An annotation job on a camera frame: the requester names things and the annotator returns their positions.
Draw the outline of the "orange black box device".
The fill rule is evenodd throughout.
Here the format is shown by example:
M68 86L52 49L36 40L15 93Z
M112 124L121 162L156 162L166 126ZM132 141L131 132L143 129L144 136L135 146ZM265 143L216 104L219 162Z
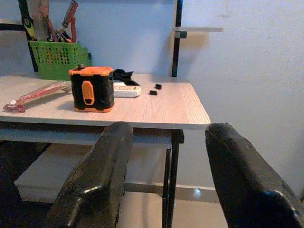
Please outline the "orange black box device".
M87 112L109 112L114 106L113 69L79 64L69 70L74 109Z

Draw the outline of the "red pliers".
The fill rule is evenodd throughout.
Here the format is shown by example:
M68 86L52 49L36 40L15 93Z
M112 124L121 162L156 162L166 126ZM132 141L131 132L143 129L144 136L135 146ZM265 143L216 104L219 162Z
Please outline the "red pliers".
M78 3L75 0L71 0L70 5L66 11L64 20L62 22L62 31L68 28L69 24L71 24L71 41L76 43L76 18L75 12L78 8Z

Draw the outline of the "white flat box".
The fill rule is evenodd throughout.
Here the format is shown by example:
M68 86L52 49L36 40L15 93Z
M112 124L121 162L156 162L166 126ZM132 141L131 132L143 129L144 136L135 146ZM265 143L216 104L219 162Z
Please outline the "white flat box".
M72 168L90 149L86 145L52 144L15 181L22 199L54 202ZM125 190L161 193L165 152L158 146L135 145L129 157Z

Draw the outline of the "red plastic package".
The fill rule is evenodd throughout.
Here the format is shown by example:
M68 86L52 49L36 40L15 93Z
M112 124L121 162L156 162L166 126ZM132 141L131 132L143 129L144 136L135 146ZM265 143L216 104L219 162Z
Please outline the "red plastic package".
M70 92L71 91L71 83L68 81L55 81L48 85L45 85L41 88L38 88L34 91L31 91L17 100L12 100L10 103L4 105L3 109L5 111L12 111L12 112L20 112L24 113L26 110L26 104L45 98L57 92Z

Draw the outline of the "wooden desk black frame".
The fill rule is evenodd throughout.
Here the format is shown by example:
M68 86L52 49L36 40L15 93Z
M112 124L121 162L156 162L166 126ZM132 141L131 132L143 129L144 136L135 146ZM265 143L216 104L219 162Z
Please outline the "wooden desk black frame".
M0 13L4 13L8 16L9 13L17 13L17 9L9 10L8 5L14 5L14 0L0 0ZM88 10L89 2L93 3L95 0L76 0L79 1L82 6L83 13L78 13L78 17L85 21L85 26L91 30L98 30L98 35L101 35L101 8L95 7ZM21 44L19 41L11 37L11 41L3 41L0 38L0 79L4 79L6 76L1 76L3 73L16 73L17 71L27 71L30 68L29 54L21 53L18 48ZM10 54L8 50L4 50L9 47L9 44L14 48ZM71 108L65 109L66 111L55 111L55 103L50 108L45 108L42 111L33 112L31 117L13 117L9 114L0 114L0 124L4 125L5 122L12 122L18 125L19 123L27 123L32 125L48 124L48 125L70 125L70 126L106 126L109 123L116 121L125 121L138 129L154 129L156 133L169 131L171 132L171 145L172 156L170 153L166 155L165 163L165 175L164 180L164 200L163 200L163 228L172 228L173 225L173 212L175 203L175 189L177 178L177 167L179 157L179 144L184 143L184 129L203 129L205 125L210 123L210 119L200 102L197 94L195 93L190 83L182 83L184 85L179 86L176 81L176 77L168 77L172 79L172 87L163 88L163 94L157 95L152 98L152 95L141 95L137 98L138 101L124 100L119 98L114 106L114 110L107 116L102 117L101 114L95 114L97 119L93 119L93 113L85 117L80 112L69 111ZM3 160L6 158L4 153L0 152L0 193L4 192L5 188L12 186L15 188L14 181L12 180L12 167L8 166L9 162Z

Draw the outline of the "white power strip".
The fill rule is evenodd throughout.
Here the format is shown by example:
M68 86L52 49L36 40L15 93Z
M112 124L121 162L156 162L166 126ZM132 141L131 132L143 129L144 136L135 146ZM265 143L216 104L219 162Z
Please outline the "white power strip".
M114 82L114 97L135 98L141 94L141 88L134 85L126 85L124 82Z

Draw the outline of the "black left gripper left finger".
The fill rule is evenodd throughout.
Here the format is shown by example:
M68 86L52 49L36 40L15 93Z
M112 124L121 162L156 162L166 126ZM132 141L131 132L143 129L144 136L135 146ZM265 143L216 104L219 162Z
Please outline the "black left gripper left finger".
M116 122L75 166L47 217L49 228L116 228L133 144L133 129Z

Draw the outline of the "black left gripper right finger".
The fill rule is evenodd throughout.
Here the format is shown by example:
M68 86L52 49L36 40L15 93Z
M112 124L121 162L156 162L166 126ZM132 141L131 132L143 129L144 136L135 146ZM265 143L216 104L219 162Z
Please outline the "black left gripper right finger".
M304 228L304 206L248 139L228 123L207 126L205 139L228 228Z

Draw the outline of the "red handled tool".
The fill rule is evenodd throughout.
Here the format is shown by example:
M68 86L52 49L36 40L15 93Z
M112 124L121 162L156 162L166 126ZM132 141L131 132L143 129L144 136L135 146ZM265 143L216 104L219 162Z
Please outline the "red handled tool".
M56 34L55 30L54 30L54 27L53 27L52 22L51 22L50 19L48 19L48 25L49 25L49 31L50 31L50 34L52 36L53 42L57 42L58 41L57 34Z

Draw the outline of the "green plastic basket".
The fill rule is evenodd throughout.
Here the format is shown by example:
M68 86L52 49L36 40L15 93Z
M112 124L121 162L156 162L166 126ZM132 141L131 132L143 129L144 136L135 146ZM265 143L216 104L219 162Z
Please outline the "green plastic basket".
M31 41L39 78L69 81L69 70L78 64L92 66L92 55L80 43Z

